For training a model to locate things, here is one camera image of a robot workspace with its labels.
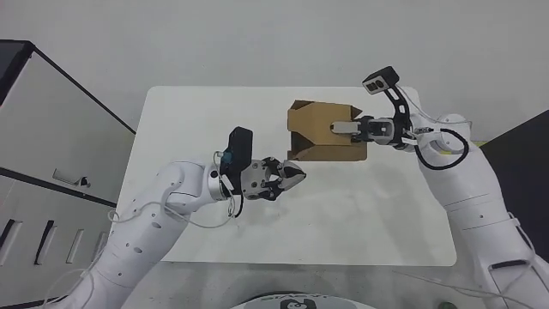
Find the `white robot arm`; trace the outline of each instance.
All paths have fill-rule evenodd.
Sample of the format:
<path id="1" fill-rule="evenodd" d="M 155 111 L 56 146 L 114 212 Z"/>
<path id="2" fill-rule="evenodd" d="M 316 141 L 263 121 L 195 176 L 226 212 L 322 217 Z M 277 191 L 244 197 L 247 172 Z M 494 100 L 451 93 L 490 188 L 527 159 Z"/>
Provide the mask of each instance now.
<path id="1" fill-rule="evenodd" d="M 432 194 L 468 245 L 476 289 L 549 308 L 549 265 L 535 254 L 528 236 L 521 236 L 518 219 L 506 209 L 496 174 L 470 141 L 470 122 L 456 114 L 429 117 L 396 85 L 398 80 L 393 68 L 387 67 L 363 81 L 370 94 L 385 92 L 395 106 L 393 118 L 335 122 L 332 131 L 415 152 Z M 481 292 L 469 294 L 481 296 Z M 483 297 L 488 308 L 524 307 L 495 295 Z"/>
<path id="2" fill-rule="evenodd" d="M 193 212 L 234 196 L 242 196 L 241 202 L 244 198 L 274 201 L 305 178 L 290 161 L 252 160 L 251 131 L 240 127 L 220 155 L 219 167 L 186 161 L 163 167 L 152 184 L 120 216 L 115 215 L 103 252 L 69 296 L 47 307 L 118 309 L 172 249 L 187 225 L 195 224 L 190 221 Z"/>

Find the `tabletop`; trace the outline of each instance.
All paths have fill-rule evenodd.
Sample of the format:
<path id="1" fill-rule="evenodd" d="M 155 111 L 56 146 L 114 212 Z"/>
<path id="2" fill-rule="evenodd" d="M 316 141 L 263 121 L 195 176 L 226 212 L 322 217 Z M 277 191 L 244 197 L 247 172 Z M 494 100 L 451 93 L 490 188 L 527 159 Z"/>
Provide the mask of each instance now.
<path id="1" fill-rule="evenodd" d="M 405 88 L 414 101 L 417 92 Z M 350 104 L 392 117 L 382 94 L 363 88 L 157 87 L 148 92 L 118 200 L 131 199 L 171 161 L 212 162 L 236 126 L 254 132 L 253 157 L 285 158 L 287 109 L 294 100 Z M 300 162 L 304 182 L 276 202 L 246 201 L 224 227 L 189 225 L 163 259 L 173 262 L 450 266 L 455 248 L 447 215 L 414 154 L 375 143 L 358 162 Z M 227 203 L 191 219 L 214 225 Z"/>

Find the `open cardboard box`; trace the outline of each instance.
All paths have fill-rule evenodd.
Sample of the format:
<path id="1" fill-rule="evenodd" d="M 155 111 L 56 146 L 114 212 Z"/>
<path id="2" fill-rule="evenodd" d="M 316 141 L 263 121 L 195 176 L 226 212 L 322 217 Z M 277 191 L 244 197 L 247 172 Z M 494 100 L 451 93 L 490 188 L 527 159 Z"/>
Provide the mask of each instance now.
<path id="1" fill-rule="evenodd" d="M 291 150 L 294 161 L 362 161 L 366 160 L 365 142 L 351 142 L 350 136 L 334 134 L 335 121 L 351 122 L 362 111 L 345 104 L 295 100 L 288 110 Z"/>

